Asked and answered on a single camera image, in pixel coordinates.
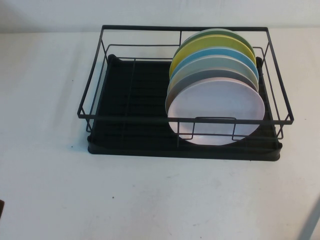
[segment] white wall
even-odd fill
[[[0,0],[0,32],[98,31],[103,24],[319,26],[320,0]]]

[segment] plate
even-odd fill
[[[210,68],[233,69],[234,71],[237,71],[250,79],[250,81],[254,84],[256,91],[259,90],[258,79],[255,73],[243,62],[230,56],[209,55],[197,58],[196,60],[193,60],[180,68],[180,70],[177,71],[177,73],[172,77],[167,89],[167,93],[169,93],[169,91],[178,81],[186,76],[200,72],[203,69]]]
[[[177,65],[190,54],[193,54],[201,49],[211,47],[227,47],[235,49],[249,57],[256,65],[255,55],[241,41],[225,35],[207,35],[199,37],[182,47],[181,50],[173,57],[169,73],[173,73]]]
[[[223,29],[223,28],[211,28],[211,29],[206,29],[200,32],[197,32],[195,34],[193,34],[192,36],[188,37],[180,46],[179,48],[175,51],[175,54],[173,56],[175,56],[177,54],[177,52],[179,52],[186,44],[190,43],[191,41],[195,40],[196,38],[200,38],[203,36],[207,36],[207,35],[226,35],[232,38],[235,38],[237,40],[239,40],[240,42],[242,42],[243,44],[245,44],[253,53],[253,55],[255,55],[255,51],[252,48],[252,46],[250,45],[250,43],[244,39],[242,36],[240,36],[239,34],[235,33],[234,31],[230,31],[227,29]]]
[[[168,113],[168,109],[176,98],[176,96],[185,88],[190,86],[193,83],[196,83],[203,79],[209,78],[229,78],[229,79],[236,79],[240,82],[247,84],[252,89],[256,89],[255,85],[248,79],[246,76],[242,75],[241,73],[234,71],[230,68],[211,68],[202,70],[193,74],[186,76],[185,78],[178,81],[173,88],[169,91],[165,99],[165,111]]]
[[[265,105],[259,94],[243,82],[227,77],[213,77],[197,81],[185,88],[173,100],[168,110],[169,118],[236,118],[238,120],[262,120]],[[178,133],[178,123],[169,122]],[[181,138],[198,145],[226,145],[235,142],[235,135],[248,136],[257,124],[196,123],[180,122]]]
[[[192,53],[191,55],[189,55],[185,59],[183,59],[176,66],[176,68],[174,69],[172,74],[169,74],[170,79],[184,65],[192,62],[195,59],[202,58],[202,57],[205,57],[208,55],[224,55],[224,56],[235,58],[235,59],[243,62],[245,65],[247,65],[254,72],[256,78],[259,79],[258,70],[256,68],[256,65],[251,61],[251,59],[248,58],[246,55],[244,55],[242,52],[239,52],[237,50],[234,50],[232,48],[227,48],[227,47],[210,47],[210,48],[205,48],[205,49],[202,49],[202,50],[199,50],[197,52]]]

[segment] yellow plate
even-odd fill
[[[254,65],[257,65],[254,54],[251,52],[250,48],[241,41],[226,35],[206,35],[189,42],[184,47],[182,47],[180,51],[177,52],[177,54],[172,59],[169,75],[172,75],[177,65],[187,56],[201,49],[210,47],[228,47],[238,50],[239,52],[250,58],[254,62]]]

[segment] light blue plate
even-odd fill
[[[232,57],[234,59],[237,59],[237,60],[241,61],[242,63],[244,63],[245,65],[247,65],[254,72],[254,75],[256,76],[256,78],[259,80],[258,70],[257,70],[254,62],[249,57],[244,55],[242,52],[239,52],[235,49],[228,48],[228,47],[209,47],[209,48],[202,49],[200,51],[196,51],[193,54],[190,54],[189,56],[187,56],[185,59],[183,59],[174,69],[174,71],[170,77],[170,81],[172,80],[174,75],[183,66],[192,62],[193,60],[196,60],[196,59],[202,58],[202,57],[206,57],[209,55],[224,55],[224,56],[228,56],[228,57]]]

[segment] white tabletop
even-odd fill
[[[270,34],[295,116],[277,162],[92,155],[76,112],[99,33],[0,34],[0,239],[310,235],[320,209],[320,28]]]

